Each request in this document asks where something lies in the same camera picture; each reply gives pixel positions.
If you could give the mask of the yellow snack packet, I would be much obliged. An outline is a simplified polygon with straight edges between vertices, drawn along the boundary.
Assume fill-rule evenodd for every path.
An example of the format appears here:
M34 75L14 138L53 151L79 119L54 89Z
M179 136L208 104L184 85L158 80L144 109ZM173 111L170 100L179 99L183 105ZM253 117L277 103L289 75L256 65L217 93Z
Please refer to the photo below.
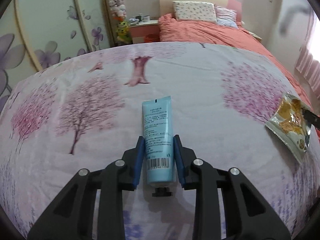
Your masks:
M296 96L284 93L275 114L265 123L291 151L296 161L301 164L308 150L311 122L304 119L303 111L309 110Z

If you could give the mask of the light blue cream tube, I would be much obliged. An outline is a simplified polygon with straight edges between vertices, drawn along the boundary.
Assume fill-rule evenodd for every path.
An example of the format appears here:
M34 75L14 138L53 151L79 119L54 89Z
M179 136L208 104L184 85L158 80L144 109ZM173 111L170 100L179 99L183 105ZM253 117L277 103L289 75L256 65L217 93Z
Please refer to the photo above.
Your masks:
M171 97L144 101L142 108L147 182L153 197L170 197L175 182Z

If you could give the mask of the pink striped curtain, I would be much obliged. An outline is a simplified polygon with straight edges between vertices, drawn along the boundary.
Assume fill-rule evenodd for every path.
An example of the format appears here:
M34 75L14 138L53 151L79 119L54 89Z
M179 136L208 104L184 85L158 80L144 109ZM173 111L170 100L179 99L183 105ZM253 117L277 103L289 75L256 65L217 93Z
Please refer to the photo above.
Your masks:
M315 12L309 17L308 29L295 68L303 75L319 99L319 19Z

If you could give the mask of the floral pink table cloth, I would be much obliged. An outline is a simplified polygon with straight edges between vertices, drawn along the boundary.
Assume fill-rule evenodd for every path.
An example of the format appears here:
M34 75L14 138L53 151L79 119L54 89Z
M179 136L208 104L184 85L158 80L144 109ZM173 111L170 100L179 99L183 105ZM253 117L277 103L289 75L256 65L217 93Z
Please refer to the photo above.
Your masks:
M136 44L55 64L20 81L1 112L1 206L26 237L78 170L135 146L144 101L170 96L182 144L238 167L295 237L317 198L319 140L312 131L299 164L265 126L285 92L310 101L271 57L214 44Z

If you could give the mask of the pink striped pillow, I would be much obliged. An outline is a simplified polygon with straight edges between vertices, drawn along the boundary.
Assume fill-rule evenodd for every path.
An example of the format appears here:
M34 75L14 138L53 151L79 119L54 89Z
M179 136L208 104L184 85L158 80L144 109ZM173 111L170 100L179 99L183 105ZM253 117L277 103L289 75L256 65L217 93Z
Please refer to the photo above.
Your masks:
M227 9L227 8L215 5L215 12L216 12L216 20L218 25L238 29L238 25L236 23L236 17L237 17L236 10Z

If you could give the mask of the white floral pillow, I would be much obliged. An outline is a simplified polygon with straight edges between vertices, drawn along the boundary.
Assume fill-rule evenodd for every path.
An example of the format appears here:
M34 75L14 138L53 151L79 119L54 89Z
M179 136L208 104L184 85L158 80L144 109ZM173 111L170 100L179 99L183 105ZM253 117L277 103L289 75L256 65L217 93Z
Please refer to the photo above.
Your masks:
M213 3L194 1L173 1L175 18L178 21L202 21L217 23Z

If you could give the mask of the bed with coral duvet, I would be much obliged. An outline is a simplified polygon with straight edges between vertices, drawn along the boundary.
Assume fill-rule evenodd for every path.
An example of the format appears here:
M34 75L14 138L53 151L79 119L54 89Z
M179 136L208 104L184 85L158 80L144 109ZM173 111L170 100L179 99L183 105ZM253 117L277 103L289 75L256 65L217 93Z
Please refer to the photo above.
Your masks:
M245 28L225 27L210 22L178 21L173 14L165 14L158 19L162 42L210 43L245 49L264 55L286 76L300 98L311 106L311 101L302 85L293 75L258 42Z

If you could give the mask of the pink left nightstand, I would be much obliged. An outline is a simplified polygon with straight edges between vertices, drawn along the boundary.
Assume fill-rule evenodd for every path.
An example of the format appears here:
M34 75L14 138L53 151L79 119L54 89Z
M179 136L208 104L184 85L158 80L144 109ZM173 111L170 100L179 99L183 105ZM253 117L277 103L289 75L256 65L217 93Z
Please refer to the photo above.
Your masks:
M139 22L136 25L129 26L129 30L133 44L160 41L160 28L157 20Z

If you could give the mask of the glass wardrobe with flowers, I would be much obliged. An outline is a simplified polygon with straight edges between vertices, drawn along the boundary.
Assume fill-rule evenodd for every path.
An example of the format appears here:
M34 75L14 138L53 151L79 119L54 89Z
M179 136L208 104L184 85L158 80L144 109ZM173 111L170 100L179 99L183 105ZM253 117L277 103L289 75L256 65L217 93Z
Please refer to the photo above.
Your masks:
M1 105L21 80L111 46L105 0L11 0L1 16Z

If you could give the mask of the plush toy tower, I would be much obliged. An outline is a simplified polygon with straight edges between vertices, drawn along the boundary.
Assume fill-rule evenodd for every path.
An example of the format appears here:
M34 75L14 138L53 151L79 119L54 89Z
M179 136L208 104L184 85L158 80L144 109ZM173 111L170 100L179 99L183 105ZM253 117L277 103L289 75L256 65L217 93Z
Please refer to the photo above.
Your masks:
M107 2L113 36L116 46L132 43L124 0L108 0Z

